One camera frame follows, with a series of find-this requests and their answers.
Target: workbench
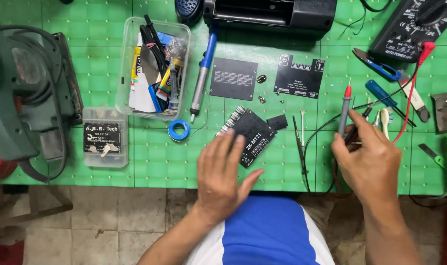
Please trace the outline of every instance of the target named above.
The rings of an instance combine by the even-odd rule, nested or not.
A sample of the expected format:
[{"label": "workbench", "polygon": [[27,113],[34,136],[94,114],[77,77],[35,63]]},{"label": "workbench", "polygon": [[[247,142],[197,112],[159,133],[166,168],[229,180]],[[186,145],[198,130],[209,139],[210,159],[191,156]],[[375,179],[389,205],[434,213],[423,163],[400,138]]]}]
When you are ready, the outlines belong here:
[{"label": "workbench", "polygon": [[[327,120],[341,110],[344,89],[351,78],[352,95],[355,105],[366,103],[370,96],[364,84],[376,80],[388,93],[397,90],[397,83],[389,83],[376,72],[357,59],[351,50],[356,47],[367,51],[368,46],[387,21],[399,1],[383,13],[367,12],[365,25],[358,35],[353,35],[361,27],[356,23],[339,37],[345,26],[363,15],[358,0],[338,0],[336,17],[331,31],[320,41],[310,42],[271,33],[237,32],[221,30],[215,57],[225,57],[259,64],[257,75],[267,75],[267,81],[256,84],[254,100],[243,101],[220,97],[203,96],[203,110],[192,124],[191,134],[198,130],[187,142],[176,143],[167,132],[168,123],[138,117],[129,117],[129,164],[124,168],[87,167],[83,164],[82,128],[71,130],[69,142],[71,157],[60,177],[50,185],[123,186],[159,188],[196,188],[196,161],[205,144],[210,142],[220,127],[238,105],[250,108],[263,120],[285,114],[289,127],[280,130],[260,157],[245,170],[239,167],[241,180],[249,172],[264,168],[266,172],[255,185],[257,190],[306,191],[301,174],[301,164],[292,123],[296,116],[300,127],[300,111],[305,110],[305,140]],[[386,0],[370,2],[380,8]],[[114,106],[122,44],[123,25],[131,16],[149,14],[151,19],[176,22],[173,0],[74,0],[63,5],[58,0],[0,0],[0,21],[3,24],[24,24],[41,27],[51,33],[63,32],[68,39],[81,96],[84,106]],[[190,120],[190,102],[196,84],[198,62],[206,49],[208,27],[201,20],[191,28],[193,50],[187,76],[187,91],[184,95],[186,111],[182,116]],[[425,61],[418,72],[417,90],[432,117],[422,123],[415,112],[410,119],[418,125],[407,131],[397,142],[403,152],[399,170],[399,194],[440,195],[445,190],[445,172],[427,156],[418,144],[426,143],[438,154],[446,155],[443,143],[445,135],[435,134],[434,109],[430,93],[447,92],[447,30],[436,42],[437,48]],[[294,62],[311,64],[312,59],[326,60],[319,99],[310,99],[273,92],[276,71],[281,53],[294,56]],[[414,66],[406,71],[411,74]],[[262,104],[257,96],[262,95]],[[407,99],[398,93],[394,99],[398,107],[405,111]],[[373,114],[384,105],[374,106]],[[394,139],[403,120],[395,114],[389,125],[390,138]],[[311,190],[326,191],[332,182],[332,153],[330,144],[338,128],[335,121],[320,131],[310,142],[307,150],[307,169]],[[40,157],[32,163],[42,173],[55,172],[58,163],[47,166]],[[28,177],[18,168],[10,177],[0,180],[0,184],[42,184]],[[341,183],[343,191],[348,191]]]}]

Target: plastic storage container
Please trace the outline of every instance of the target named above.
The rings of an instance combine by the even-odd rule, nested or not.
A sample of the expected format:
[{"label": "plastic storage container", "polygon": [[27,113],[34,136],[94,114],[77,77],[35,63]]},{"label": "plastic storage container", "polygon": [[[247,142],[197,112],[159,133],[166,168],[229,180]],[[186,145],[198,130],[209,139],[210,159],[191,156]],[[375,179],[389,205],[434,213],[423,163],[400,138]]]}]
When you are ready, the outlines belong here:
[{"label": "plastic storage container", "polygon": [[170,23],[164,21],[152,20],[153,27],[157,32],[171,34],[176,37],[185,38],[188,40],[186,47],[186,55],[183,61],[182,69],[182,87],[179,94],[178,113],[173,116],[163,115],[162,113],[143,113],[134,112],[134,108],[128,106],[130,83],[132,77],[132,64],[134,57],[134,49],[138,43],[138,33],[140,32],[140,25],[146,25],[146,21],[143,17],[130,17],[125,21],[125,27],[123,31],[123,41],[121,49],[121,61],[119,69],[119,80],[117,83],[117,92],[115,93],[115,107],[120,113],[126,115],[134,115],[144,118],[159,119],[164,121],[177,120],[182,115],[182,98],[186,89],[186,75],[189,61],[189,54],[191,53],[191,31],[189,27],[183,24]]},{"label": "plastic storage container", "polygon": [[114,107],[85,107],[82,115],[84,164],[126,166],[129,163],[128,117]]}]

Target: left hand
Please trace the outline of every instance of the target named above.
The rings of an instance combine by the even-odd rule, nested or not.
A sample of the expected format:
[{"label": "left hand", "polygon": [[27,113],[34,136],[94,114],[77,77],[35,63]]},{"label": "left hand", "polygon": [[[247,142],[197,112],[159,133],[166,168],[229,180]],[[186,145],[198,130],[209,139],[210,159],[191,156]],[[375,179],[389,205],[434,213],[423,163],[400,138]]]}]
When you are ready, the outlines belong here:
[{"label": "left hand", "polygon": [[214,138],[200,153],[197,161],[198,199],[193,207],[209,225],[226,220],[248,197],[264,169],[251,172],[237,184],[238,165],[245,147],[244,136],[234,139],[228,129]]}]

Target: blue screwdriver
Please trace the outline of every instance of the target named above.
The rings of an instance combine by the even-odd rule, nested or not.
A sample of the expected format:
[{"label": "blue screwdriver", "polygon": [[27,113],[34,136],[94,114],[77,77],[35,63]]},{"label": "blue screwdriver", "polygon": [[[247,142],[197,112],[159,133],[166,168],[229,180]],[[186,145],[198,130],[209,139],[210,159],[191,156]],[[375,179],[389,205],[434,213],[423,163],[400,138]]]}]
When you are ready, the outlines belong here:
[{"label": "blue screwdriver", "polygon": [[[387,94],[387,92],[385,92],[385,90],[384,90],[381,86],[379,86],[379,84],[378,84],[376,81],[374,81],[374,80],[369,80],[369,81],[366,83],[366,88],[367,88],[372,94],[374,94],[374,96],[375,96],[377,99],[384,99],[384,98],[388,97],[388,98],[382,100],[382,103],[384,103],[386,106],[389,106],[389,107],[395,109],[395,110],[398,112],[398,114],[399,114],[400,116],[402,116],[404,119],[407,118],[407,116],[406,116],[406,115],[405,115],[405,114],[404,114],[404,113],[397,107],[397,102],[396,102],[395,100],[393,100],[392,97],[389,97],[389,94]],[[408,123],[409,123],[411,126],[413,126],[413,127],[416,127],[416,126],[417,126],[417,125],[416,125],[414,122],[412,122],[410,119],[408,119]]]}]

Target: specification label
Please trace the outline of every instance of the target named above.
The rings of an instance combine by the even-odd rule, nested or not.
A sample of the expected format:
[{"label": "specification label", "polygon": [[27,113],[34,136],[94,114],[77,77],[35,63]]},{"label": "specification label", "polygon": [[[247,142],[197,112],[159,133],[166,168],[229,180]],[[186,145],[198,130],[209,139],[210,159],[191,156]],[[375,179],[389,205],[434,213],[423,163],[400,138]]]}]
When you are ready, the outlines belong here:
[{"label": "specification label", "polygon": [[214,81],[236,84],[236,85],[245,85],[251,86],[253,83],[253,77],[251,75],[240,75],[222,71],[215,71],[214,73]]}]

